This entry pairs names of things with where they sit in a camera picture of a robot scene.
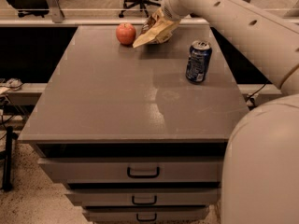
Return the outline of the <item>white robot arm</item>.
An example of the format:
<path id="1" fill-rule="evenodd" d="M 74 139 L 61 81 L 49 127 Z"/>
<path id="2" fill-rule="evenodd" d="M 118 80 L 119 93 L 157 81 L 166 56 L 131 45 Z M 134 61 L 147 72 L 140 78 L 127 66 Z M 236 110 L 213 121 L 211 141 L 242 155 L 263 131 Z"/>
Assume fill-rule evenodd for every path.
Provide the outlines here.
<path id="1" fill-rule="evenodd" d="M 223 162 L 221 224 L 299 224 L 299 31 L 242 0 L 163 0 L 171 19 L 205 20 L 244 57 L 240 83 L 270 82 L 282 95 L 233 130 Z"/>

